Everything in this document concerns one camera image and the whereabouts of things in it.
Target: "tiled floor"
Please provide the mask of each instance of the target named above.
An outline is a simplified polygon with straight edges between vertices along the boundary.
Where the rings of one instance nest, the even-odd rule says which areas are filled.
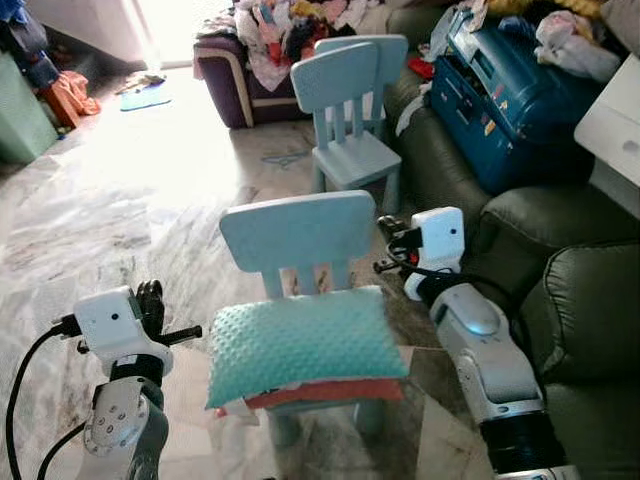
[[[263,158],[308,152],[313,128],[294,122],[230,132],[188,70],[170,72],[168,86],[172,103],[130,113],[119,112],[118,99],[107,94],[103,113],[47,155],[19,171],[2,166],[3,405],[26,349],[84,295],[159,278],[167,330],[200,324],[205,332],[220,307],[264,298],[260,280],[232,262],[218,219],[229,205],[307,193],[308,154],[286,166]],[[405,215],[411,211],[405,204]],[[202,410],[209,362],[199,340],[175,348],[176,368],[164,385],[171,433],[161,479],[485,478],[482,444],[468,428],[453,367],[427,310],[404,298],[393,274],[372,273],[372,260],[382,255],[377,233],[374,245],[353,266],[355,283],[382,285],[398,343],[418,347],[411,349],[413,361],[424,364],[419,393],[407,390],[405,402],[413,407],[397,406],[401,428],[389,439],[404,445],[404,454],[381,456],[380,446],[355,441],[345,409],[305,416],[301,442],[285,452],[274,450],[264,422],[215,420]],[[38,352],[16,410],[24,478],[35,478],[44,451],[84,420],[93,388],[103,381],[97,361],[78,355],[72,341],[52,340]],[[74,478],[80,458],[75,440],[54,461],[50,478]],[[9,478],[4,437],[0,478]]]

